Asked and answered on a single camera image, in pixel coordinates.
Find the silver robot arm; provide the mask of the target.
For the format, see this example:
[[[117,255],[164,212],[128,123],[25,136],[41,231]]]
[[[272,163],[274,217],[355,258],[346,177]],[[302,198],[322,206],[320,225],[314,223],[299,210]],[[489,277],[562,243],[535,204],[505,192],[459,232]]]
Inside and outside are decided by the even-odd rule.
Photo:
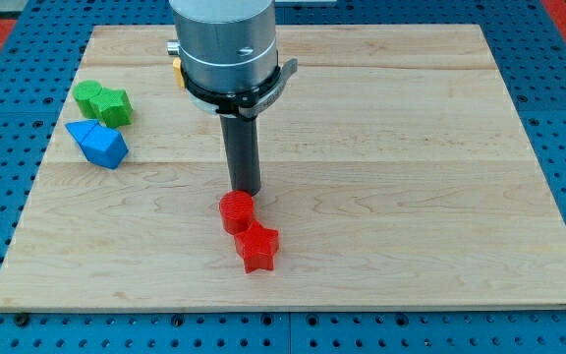
[[[221,114],[257,103],[279,76],[273,0],[170,0],[187,90]]]

